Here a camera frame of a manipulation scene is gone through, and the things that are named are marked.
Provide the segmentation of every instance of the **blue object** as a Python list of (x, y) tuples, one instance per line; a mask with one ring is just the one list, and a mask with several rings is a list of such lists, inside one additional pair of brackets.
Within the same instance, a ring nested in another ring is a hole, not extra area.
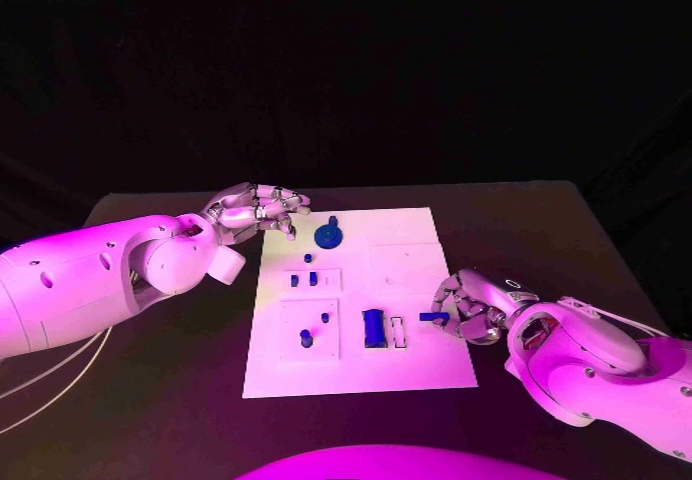
[(440, 320), (437, 324), (445, 327), (450, 322), (450, 314), (448, 312), (422, 313), (420, 320), (422, 322), (433, 322), (435, 320)]
[(315, 231), (315, 243), (321, 248), (336, 248), (344, 240), (342, 229), (336, 217), (329, 217), (329, 223)]
[(386, 312), (383, 310), (367, 310), (365, 321), (365, 348), (387, 348), (386, 337)]
[(309, 330), (302, 330), (300, 331), (300, 344), (306, 348), (311, 348), (313, 346), (313, 336), (311, 335)]

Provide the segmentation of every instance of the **robotic hand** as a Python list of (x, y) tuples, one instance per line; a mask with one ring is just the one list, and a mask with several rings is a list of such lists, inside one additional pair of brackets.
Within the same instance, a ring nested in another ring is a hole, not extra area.
[(311, 200), (243, 183), (200, 214), (152, 215), (63, 233), (0, 255), (0, 358), (76, 342), (191, 290), (205, 274), (230, 285), (246, 264), (227, 246), (260, 230), (296, 238), (290, 212)]
[[(577, 427), (606, 420), (692, 460), (692, 342), (571, 297), (541, 302), (515, 280), (473, 269), (443, 281), (435, 312), (450, 295), (463, 321), (439, 325), (479, 345), (509, 330), (505, 368), (559, 420)], [(652, 337), (635, 340), (600, 313)]]

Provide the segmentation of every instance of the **dark table surface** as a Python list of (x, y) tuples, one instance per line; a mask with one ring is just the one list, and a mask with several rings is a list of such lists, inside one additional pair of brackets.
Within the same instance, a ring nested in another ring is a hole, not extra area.
[[(213, 193), (110, 195), (87, 226), (197, 212)], [(316, 210), (430, 207), (450, 271), (468, 266), (504, 271), (546, 299), (573, 295), (665, 328), (571, 183), (302, 193)], [(692, 478), (692, 466), (618, 426), (597, 421), (576, 428), (553, 418), (504, 369), (504, 341), (471, 346), (479, 388), (244, 400), (262, 245), (256, 237), (238, 247), (249, 263), (233, 286), (207, 277), (191, 292), (116, 326), (68, 394), (0, 436), (5, 478), (213, 480), (290, 455), (373, 443), (478, 453), (569, 478)], [(8, 359), (0, 389), (76, 347)], [(3, 400), (0, 428), (65, 387), (91, 355), (81, 357)]]

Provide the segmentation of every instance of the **black backdrop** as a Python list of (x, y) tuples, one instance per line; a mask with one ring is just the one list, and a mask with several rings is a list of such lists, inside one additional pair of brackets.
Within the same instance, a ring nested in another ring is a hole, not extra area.
[(109, 192), (569, 179), (684, 330), (685, 12), (446, 3), (3, 2), (5, 244)]

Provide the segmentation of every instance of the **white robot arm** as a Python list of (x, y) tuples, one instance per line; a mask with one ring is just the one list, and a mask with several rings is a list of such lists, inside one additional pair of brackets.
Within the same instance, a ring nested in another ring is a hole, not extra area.
[(293, 240), (289, 212), (311, 200), (243, 183), (200, 214), (152, 215), (28, 242), (0, 255), (0, 358), (76, 342), (191, 290), (205, 274), (230, 285), (246, 264), (227, 246), (259, 230)]
[[(692, 342), (571, 297), (543, 302), (515, 280), (460, 270), (440, 285), (433, 311), (455, 296), (462, 322), (439, 322), (471, 343), (508, 332), (507, 370), (570, 425), (606, 420), (664, 453), (692, 460)], [(635, 340), (603, 317), (651, 335)]]

